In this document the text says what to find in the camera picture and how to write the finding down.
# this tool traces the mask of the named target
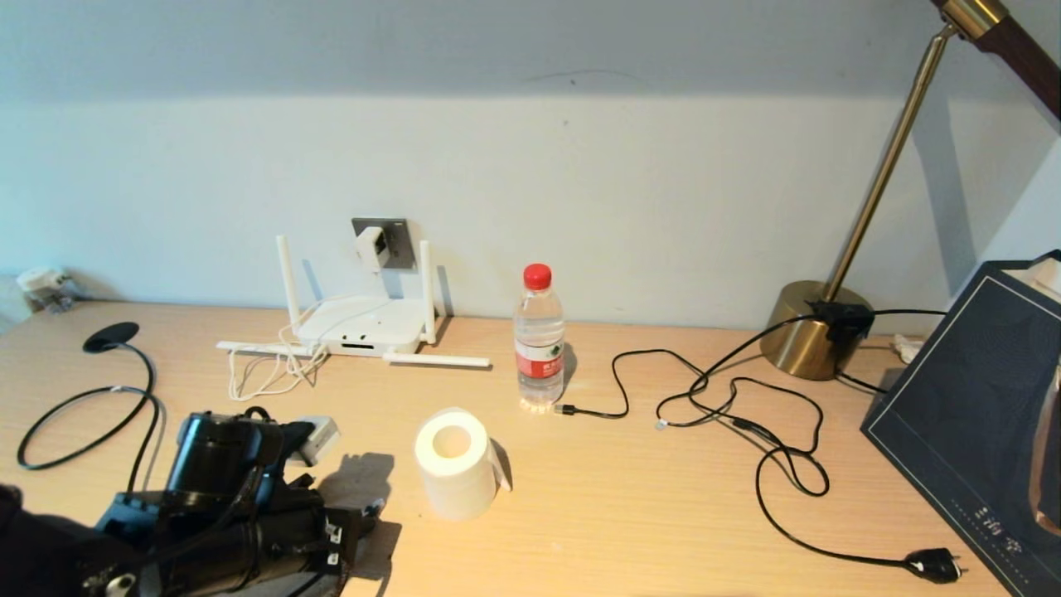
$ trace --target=white wall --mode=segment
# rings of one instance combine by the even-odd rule
[[[984,259],[1031,259],[1061,248],[1061,140],[984,251]]]
[[[1057,58],[1061,0],[1008,4]],[[0,271],[278,306],[273,234],[325,294],[372,289],[349,217],[394,215],[457,314],[507,317],[544,260],[572,319],[727,328],[828,275],[940,24],[891,0],[24,1],[0,21]],[[952,41],[848,285],[943,306],[1056,138]]]

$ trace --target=red bottle cap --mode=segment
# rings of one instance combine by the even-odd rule
[[[523,285],[527,289],[545,289],[553,283],[553,269],[545,263],[530,263],[523,269]]]

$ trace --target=bottle label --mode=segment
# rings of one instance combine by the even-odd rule
[[[516,341],[516,364],[527,377],[545,379],[560,373],[563,367],[563,340],[547,347],[527,347]]]

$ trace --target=black camera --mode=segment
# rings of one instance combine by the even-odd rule
[[[166,490],[118,494],[94,531],[8,499],[4,540],[21,537],[27,561],[38,551],[24,594],[213,595],[301,572],[342,582],[382,501],[329,508],[309,475],[284,482],[288,459],[321,444],[315,421],[279,424],[259,407],[192,415]]]

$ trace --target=lamp base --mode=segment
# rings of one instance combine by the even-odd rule
[[[767,327],[785,320],[813,314],[807,303],[820,301],[825,284],[820,281],[801,280],[785,285],[773,306]],[[870,304],[854,292],[841,287],[836,294],[837,303],[854,303],[870,308]],[[836,344],[827,334],[829,327],[823,322],[803,320],[788,324],[763,338],[759,346],[766,361],[781,371],[803,380],[825,381],[836,377],[855,350],[860,338],[851,338]]]

